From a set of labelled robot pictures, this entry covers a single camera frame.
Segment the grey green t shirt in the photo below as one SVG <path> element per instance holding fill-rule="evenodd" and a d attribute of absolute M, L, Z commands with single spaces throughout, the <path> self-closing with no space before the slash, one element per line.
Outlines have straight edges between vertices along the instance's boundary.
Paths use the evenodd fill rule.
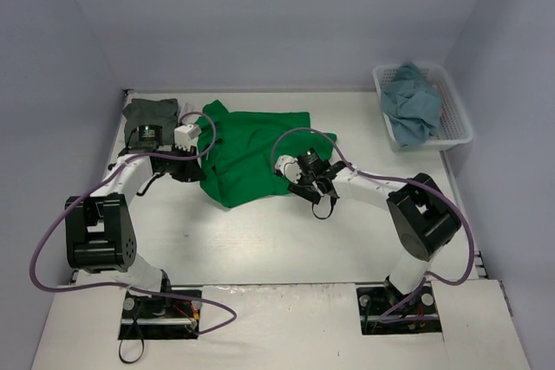
<path fill-rule="evenodd" d="M 125 142 L 131 147 L 139 143 L 137 128 L 144 125 L 161 127 L 161 145 L 170 146 L 174 143 L 174 129 L 178 125 L 180 106 L 176 99 L 150 101 L 132 99 L 124 107 L 122 115 L 126 119 L 124 127 Z"/>

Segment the white t shirt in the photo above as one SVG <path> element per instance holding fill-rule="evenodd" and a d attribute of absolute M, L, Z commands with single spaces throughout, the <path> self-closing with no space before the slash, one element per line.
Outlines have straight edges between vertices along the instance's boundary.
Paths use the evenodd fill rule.
<path fill-rule="evenodd" d="M 178 122 L 179 123 L 183 123 L 191 114 L 192 111 L 194 110 L 194 105 L 184 101 L 180 103 L 180 111 L 179 111 L 179 115 L 178 115 Z"/>

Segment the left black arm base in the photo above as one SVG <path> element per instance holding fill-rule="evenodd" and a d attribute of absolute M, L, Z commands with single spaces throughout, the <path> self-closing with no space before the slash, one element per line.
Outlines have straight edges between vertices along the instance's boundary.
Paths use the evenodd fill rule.
<path fill-rule="evenodd" d="M 119 340 L 196 340 L 200 301 L 138 295 L 127 291 L 122 303 Z"/>

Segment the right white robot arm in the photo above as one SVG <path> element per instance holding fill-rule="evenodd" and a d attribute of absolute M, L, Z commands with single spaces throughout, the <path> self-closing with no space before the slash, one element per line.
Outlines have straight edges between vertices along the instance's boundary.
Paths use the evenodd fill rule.
<path fill-rule="evenodd" d="M 435 256 L 461 227 L 459 216 L 424 173 L 410 184 L 368 179 L 342 161 L 331 164 L 321 159 L 313 148 L 296 157 L 279 157 L 274 169 L 289 182 L 290 192 L 314 206 L 327 197 L 331 206 L 353 200 L 388 213 L 389 228 L 402 247 L 400 259 L 384 280 L 383 299 L 394 311 L 414 302 L 415 289 Z"/>

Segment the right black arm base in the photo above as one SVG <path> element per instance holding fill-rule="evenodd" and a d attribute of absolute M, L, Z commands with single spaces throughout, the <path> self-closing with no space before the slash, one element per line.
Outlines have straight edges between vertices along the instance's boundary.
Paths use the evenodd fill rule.
<path fill-rule="evenodd" d="M 356 305 L 362 335 L 440 334 L 441 318 L 430 282 L 398 306 L 393 291 L 379 285 L 357 286 Z"/>

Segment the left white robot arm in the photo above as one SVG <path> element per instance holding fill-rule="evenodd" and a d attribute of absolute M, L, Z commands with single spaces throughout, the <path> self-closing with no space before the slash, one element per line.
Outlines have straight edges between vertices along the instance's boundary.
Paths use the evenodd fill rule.
<path fill-rule="evenodd" d="M 162 129 L 141 125 L 132 131 L 138 141 L 127 143 L 110 166 L 106 183 L 84 198 L 65 218 L 69 266 L 90 275 L 102 274 L 127 287 L 145 289 L 142 307 L 161 318 L 173 308 L 167 273 L 139 253 L 129 206 L 153 179 L 169 175 L 182 183 L 199 182 L 204 173 L 197 161 L 197 124 L 176 127 L 164 145 Z"/>

